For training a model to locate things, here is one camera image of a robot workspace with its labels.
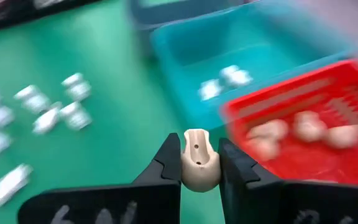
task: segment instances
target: red plastic basket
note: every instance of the red plastic basket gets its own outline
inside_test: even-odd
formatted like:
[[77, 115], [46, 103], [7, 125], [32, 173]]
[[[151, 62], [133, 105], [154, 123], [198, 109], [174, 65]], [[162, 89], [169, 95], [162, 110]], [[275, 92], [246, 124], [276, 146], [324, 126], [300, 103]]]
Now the red plastic basket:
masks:
[[295, 113], [319, 113], [327, 126], [358, 124], [358, 62], [339, 62], [228, 102], [224, 114], [236, 144], [270, 172], [283, 179], [316, 179], [358, 184], [358, 145], [335, 150], [323, 142], [303, 143], [289, 135], [280, 141], [281, 153], [262, 162], [245, 142], [248, 130], [271, 119], [290, 127]]

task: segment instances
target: teal plastic bin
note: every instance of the teal plastic bin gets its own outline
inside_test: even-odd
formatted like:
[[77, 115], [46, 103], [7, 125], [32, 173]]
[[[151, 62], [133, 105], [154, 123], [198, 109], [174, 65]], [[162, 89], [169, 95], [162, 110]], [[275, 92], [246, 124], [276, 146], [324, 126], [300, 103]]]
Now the teal plastic bin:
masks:
[[[302, 73], [349, 58], [354, 47], [288, 2], [261, 0], [163, 26], [152, 43], [167, 85], [189, 125], [213, 129], [223, 124], [225, 102]], [[224, 85], [221, 69], [237, 65], [253, 81], [240, 88]], [[223, 92], [202, 101], [201, 83], [220, 79]]]

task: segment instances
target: gray surface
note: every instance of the gray surface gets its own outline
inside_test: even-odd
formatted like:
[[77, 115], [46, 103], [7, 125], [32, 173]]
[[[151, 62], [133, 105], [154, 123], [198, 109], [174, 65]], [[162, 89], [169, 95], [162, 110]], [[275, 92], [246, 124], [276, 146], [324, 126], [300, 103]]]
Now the gray surface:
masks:
[[298, 2], [348, 35], [358, 48], [358, 0], [298, 0]]

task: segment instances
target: beige part in basket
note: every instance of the beige part in basket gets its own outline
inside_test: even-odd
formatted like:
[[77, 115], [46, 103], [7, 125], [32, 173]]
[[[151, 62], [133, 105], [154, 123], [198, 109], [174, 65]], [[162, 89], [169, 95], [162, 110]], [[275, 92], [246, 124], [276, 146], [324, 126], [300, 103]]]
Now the beige part in basket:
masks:
[[219, 184], [221, 165], [219, 154], [209, 143], [209, 132], [203, 129], [185, 131], [186, 146], [181, 154], [181, 179], [195, 192], [206, 192]]

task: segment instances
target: green table surface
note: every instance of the green table surface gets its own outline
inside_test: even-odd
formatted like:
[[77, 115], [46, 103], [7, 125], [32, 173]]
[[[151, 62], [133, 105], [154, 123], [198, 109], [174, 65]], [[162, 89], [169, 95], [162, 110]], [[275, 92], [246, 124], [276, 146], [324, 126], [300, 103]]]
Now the green table surface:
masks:
[[[168, 97], [156, 62], [137, 45], [123, 0], [103, 1], [0, 30], [0, 92], [16, 119], [3, 131], [14, 142], [0, 155], [0, 178], [21, 163], [34, 168], [30, 183], [0, 208], [0, 223], [17, 223], [17, 211], [44, 190], [125, 184], [151, 161], [169, 133], [182, 141], [184, 115]], [[36, 115], [12, 97], [37, 85], [52, 101], [71, 102], [61, 82], [81, 72], [92, 95], [83, 102], [93, 122], [81, 131], [64, 122], [36, 136]], [[224, 128], [212, 131], [217, 148]], [[182, 187], [181, 222], [222, 224], [219, 188], [194, 193]]]

